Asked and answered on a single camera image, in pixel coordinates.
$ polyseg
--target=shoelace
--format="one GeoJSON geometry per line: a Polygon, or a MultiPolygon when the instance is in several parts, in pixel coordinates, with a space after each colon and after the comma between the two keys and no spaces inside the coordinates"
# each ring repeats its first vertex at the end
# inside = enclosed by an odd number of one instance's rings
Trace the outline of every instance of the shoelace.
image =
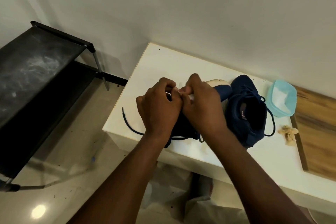
{"type": "MultiPolygon", "coordinates": [[[[132,130],[134,133],[143,136],[144,133],[141,133],[141,132],[136,131],[135,129],[133,129],[133,128],[131,127],[130,124],[128,124],[127,119],[126,119],[126,115],[125,115],[125,113],[124,113],[124,107],[122,107],[122,111],[123,111],[124,121],[125,121],[126,125],[128,126],[128,128],[129,128],[130,130],[132,130]]],[[[184,139],[187,139],[187,138],[189,138],[189,137],[178,137],[178,138],[176,138],[176,137],[170,137],[171,140],[184,140],[184,139]]]]}
{"type": "MultiPolygon", "coordinates": [[[[245,98],[256,98],[258,100],[258,102],[262,101],[265,103],[266,99],[259,95],[255,90],[251,89],[250,87],[244,85],[244,86],[241,86],[241,93],[245,94],[244,97],[245,98]]],[[[266,110],[269,112],[269,114],[271,115],[272,117],[272,122],[273,122],[273,132],[270,134],[270,135],[266,135],[264,134],[265,136],[272,136],[274,135],[275,133],[275,122],[274,122],[274,116],[273,116],[273,113],[268,109],[268,107],[266,106],[266,110]]]]}

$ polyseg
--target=white table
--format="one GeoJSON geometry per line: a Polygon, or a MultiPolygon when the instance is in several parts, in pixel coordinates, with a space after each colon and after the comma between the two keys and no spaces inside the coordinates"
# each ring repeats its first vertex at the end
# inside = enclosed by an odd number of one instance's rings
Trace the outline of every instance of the white table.
{"type": "MultiPolygon", "coordinates": [[[[133,133],[127,127],[122,116],[122,107],[132,128],[145,132],[135,98],[144,95],[161,77],[170,78],[181,87],[192,73],[198,73],[203,81],[223,79],[228,82],[243,74],[149,43],[103,130],[120,149],[131,151],[141,139],[141,135],[133,133]]],[[[266,96],[271,82],[254,76],[250,78],[259,94],[266,96]]],[[[285,124],[291,126],[291,121],[289,117],[275,117],[275,124],[276,129],[279,129],[285,124]]],[[[271,132],[272,120],[268,114],[265,133],[271,132]]],[[[296,204],[335,215],[336,182],[304,172],[296,147],[286,146],[282,135],[276,132],[272,137],[265,137],[253,148],[248,149],[248,152],[296,204]]],[[[162,151],[159,161],[232,183],[218,158],[205,142],[200,143],[194,139],[173,140],[171,145],[162,151]]]]}

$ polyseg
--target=wooden board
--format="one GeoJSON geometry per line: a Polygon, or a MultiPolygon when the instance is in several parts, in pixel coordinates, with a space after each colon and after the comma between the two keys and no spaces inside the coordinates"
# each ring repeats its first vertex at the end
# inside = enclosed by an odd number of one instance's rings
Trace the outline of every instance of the wooden board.
{"type": "Polygon", "coordinates": [[[291,117],[303,170],[336,180],[336,99],[297,87],[291,117]]]}

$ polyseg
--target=white wall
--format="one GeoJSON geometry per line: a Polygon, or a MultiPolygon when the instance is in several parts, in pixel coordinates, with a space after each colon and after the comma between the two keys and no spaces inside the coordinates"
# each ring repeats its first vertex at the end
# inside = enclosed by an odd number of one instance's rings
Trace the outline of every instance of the white wall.
{"type": "Polygon", "coordinates": [[[37,20],[93,42],[104,70],[119,77],[131,75],[153,41],[336,97],[336,0],[6,2],[11,4],[6,12],[15,18],[13,28],[8,23],[4,27],[1,44],[37,20]]]}

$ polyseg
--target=plastic container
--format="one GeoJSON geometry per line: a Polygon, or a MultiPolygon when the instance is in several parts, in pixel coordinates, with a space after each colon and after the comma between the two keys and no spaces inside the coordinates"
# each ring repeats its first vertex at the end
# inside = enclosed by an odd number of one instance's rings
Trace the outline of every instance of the plastic container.
{"type": "Polygon", "coordinates": [[[274,116],[292,116],[296,108],[296,88],[283,80],[276,80],[269,88],[266,105],[274,116]]]}

